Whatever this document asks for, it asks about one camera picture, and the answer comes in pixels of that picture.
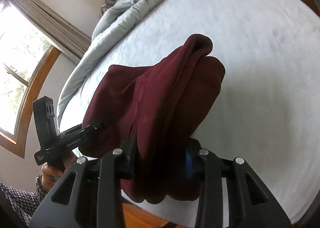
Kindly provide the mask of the checkered sleeve forearm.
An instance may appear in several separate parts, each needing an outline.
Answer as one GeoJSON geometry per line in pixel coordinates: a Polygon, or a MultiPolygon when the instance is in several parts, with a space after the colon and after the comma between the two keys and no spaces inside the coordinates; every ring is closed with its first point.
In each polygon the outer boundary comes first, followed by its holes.
{"type": "Polygon", "coordinates": [[[42,184],[42,174],[36,177],[34,192],[20,191],[16,188],[6,186],[2,182],[1,192],[11,205],[13,211],[27,226],[34,212],[48,194],[48,190],[46,190],[42,184]]]}

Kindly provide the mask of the person's left hand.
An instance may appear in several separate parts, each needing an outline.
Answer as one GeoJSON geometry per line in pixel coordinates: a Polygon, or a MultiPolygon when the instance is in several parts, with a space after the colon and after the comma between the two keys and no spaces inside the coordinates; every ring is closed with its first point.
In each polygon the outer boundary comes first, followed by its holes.
{"type": "Polygon", "coordinates": [[[73,162],[76,160],[76,155],[73,152],[69,152],[68,158],[65,160],[65,170],[61,171],[49,164],[45,163],[41,168],[42,173],[42,186],[46,190],[51,190],[56,183],[57,177],[61,177],[71,167],[73,162]]]}

